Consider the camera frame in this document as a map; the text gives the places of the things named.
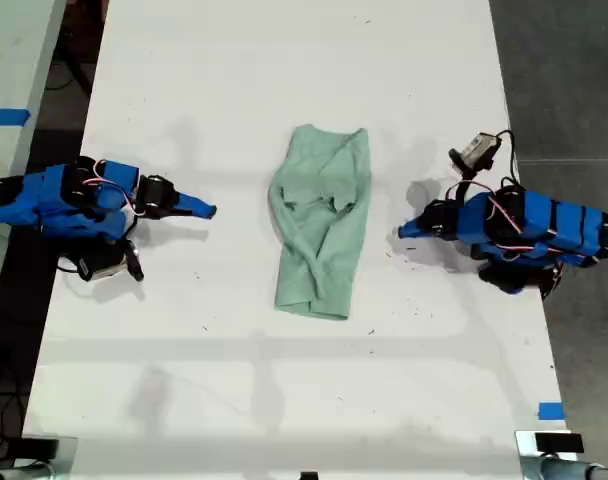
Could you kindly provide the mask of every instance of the blue painter's tape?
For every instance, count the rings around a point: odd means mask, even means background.
[[[564,420],[564,405],[562,402],[540,402],[538,417],[540,420]]]
[[[25,108],[0,108],[0,126],[23,127],[30,116]]]

